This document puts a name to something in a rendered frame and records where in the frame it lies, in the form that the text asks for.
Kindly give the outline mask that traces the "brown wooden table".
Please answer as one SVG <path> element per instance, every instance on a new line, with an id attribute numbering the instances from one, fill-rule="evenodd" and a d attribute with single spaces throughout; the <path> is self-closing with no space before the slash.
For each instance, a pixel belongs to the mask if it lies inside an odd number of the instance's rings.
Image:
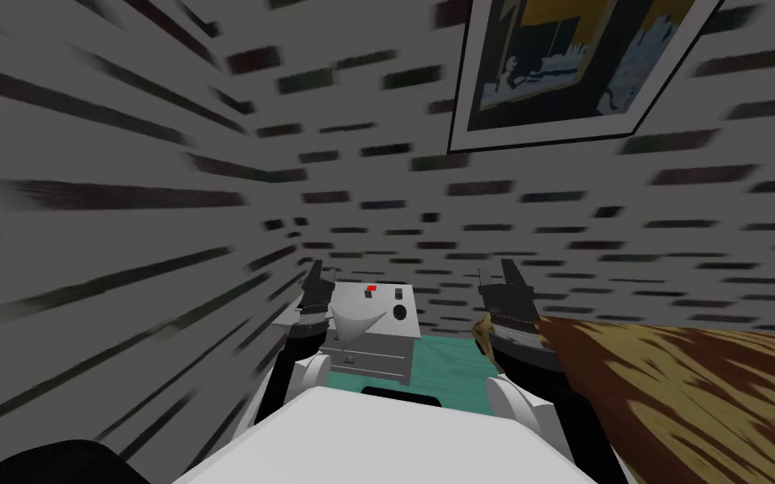
<path id="1" fill-rule="evenodd" d="M 775 484 L 775 333 L 536 326 L 639 484 Z"/>

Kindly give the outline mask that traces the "white drawer cabinet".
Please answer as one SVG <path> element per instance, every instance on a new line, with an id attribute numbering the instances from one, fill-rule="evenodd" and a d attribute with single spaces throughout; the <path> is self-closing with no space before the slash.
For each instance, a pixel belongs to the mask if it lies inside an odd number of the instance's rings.
<path id="1" fill-rule="evenodd" d="M 366 285 L 377 285 L 374 298 L 364 297 Z M 329 307 L 350 318 L 386 314 L 347 350 L 339 347 L 332 312 L 322 354 L 330 357 L 330 370 L 375 377 L 409 385 L 414 345 L 421 338 L 414 288 L 408 284 L 338 281 Z"/>

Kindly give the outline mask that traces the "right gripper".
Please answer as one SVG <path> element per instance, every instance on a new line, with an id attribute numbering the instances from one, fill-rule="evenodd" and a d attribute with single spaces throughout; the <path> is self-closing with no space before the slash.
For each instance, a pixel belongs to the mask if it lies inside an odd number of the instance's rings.
<path id="1" fill-rule="evenodd" d="M 505 284 L 488 284 L 488 270 L 478 269 L 479 287 L 483 306 L 495 326 L 520 333 L 538 334 L 536 323 L 540 315 L 534 304 L 535 290 L 525 285 L 519 268 L 512 259 L 502 258 Z"/>

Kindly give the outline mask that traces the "framed wall picture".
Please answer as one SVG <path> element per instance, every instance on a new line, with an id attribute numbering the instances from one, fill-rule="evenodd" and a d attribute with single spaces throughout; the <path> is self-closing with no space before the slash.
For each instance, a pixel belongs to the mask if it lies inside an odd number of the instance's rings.
<path id="1" fill-rule="evenodd" d="M 636 132 L 723 0 L 468 0 L 451 154 Z"/>

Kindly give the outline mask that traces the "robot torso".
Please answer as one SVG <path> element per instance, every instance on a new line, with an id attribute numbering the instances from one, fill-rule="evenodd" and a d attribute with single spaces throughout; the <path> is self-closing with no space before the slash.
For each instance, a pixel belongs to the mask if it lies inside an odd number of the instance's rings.
<path id="1" fill-rule="evenodd" d="M 595 484 L 522 424 L 328 387 L 174 484 Z"/>

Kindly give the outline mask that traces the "white cone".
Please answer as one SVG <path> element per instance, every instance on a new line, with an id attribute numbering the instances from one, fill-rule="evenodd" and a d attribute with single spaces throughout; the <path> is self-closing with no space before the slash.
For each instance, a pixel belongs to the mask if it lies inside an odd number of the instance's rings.
<path id="1" fill-rule="evenodd" d="M 330 310 L 332 312 L 333 324 L 335 325 L 335 336 L 342 350 L 347 350 L 386 314 L 381 312 L 366 318 L 350 318 L 341 314 L 338 309 L 332 306 L 330 306 Z"/>

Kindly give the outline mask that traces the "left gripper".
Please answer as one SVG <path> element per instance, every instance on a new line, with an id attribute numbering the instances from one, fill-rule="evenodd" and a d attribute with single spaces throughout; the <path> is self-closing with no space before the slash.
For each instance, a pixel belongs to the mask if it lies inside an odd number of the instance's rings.
<path id="1" fill-rule="evenodd" d="M 326 320 L 330 301 L 335 291 L 337 269 L 332 268 L 328 281 L 321 279 L 323 262 L 315 259 L 303 283 L 303 298 L 297 326 L 321 324 Z"/>

